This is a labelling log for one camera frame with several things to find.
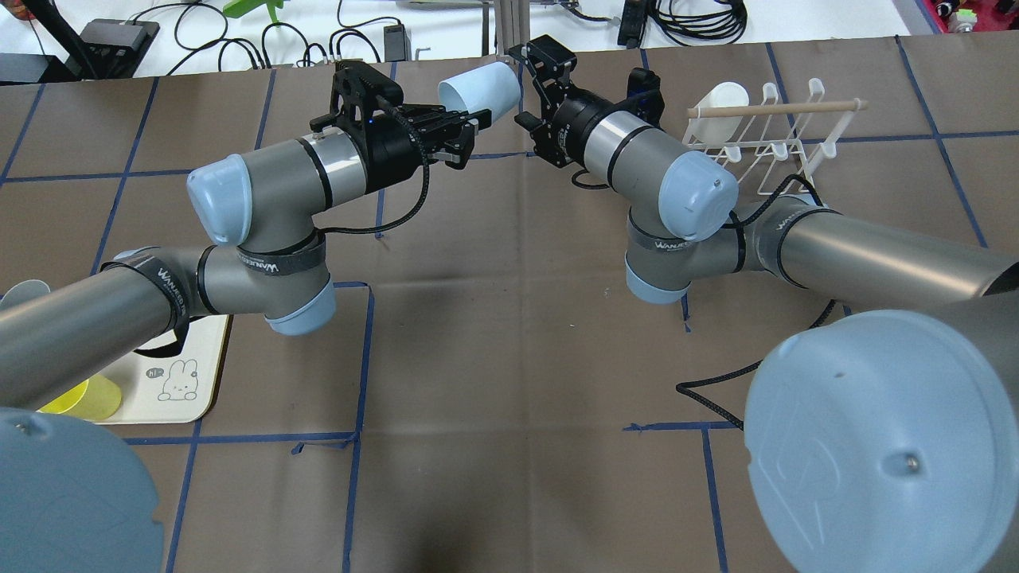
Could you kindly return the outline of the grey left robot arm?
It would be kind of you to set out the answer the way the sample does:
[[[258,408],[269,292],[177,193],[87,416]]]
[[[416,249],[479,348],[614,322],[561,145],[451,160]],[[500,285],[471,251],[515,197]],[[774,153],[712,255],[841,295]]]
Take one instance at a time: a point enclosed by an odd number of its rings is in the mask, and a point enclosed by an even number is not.
[[[210,247],[124,251],[79,282],[4,302],[3,571],[157,571],[158,497],[135,451],[41,407],[128,352],[181,354],[201,317],[259,314],[284,335],[320,329],[336,303],[314,216],[437,161],[463,168],[496,117],[380,97],[334,106],[310,134],[189,174]]]

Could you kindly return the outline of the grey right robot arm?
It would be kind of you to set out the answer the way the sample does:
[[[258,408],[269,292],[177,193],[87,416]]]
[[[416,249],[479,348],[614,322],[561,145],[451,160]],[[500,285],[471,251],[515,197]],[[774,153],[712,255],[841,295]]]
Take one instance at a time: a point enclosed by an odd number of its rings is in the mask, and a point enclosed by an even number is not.
[[[507,50],[540,113],[538,157],[626,198],[627,287],[677,303],[696,279],[764,271],[863,311],[786,338],[752,370],[736,426],[751,489],[801,572],[1015,572],[1017,261],[827,208],[791,174],[736,205],[716,159],[659,126],[660,80],[618,103],[576,86],[553,37]]]

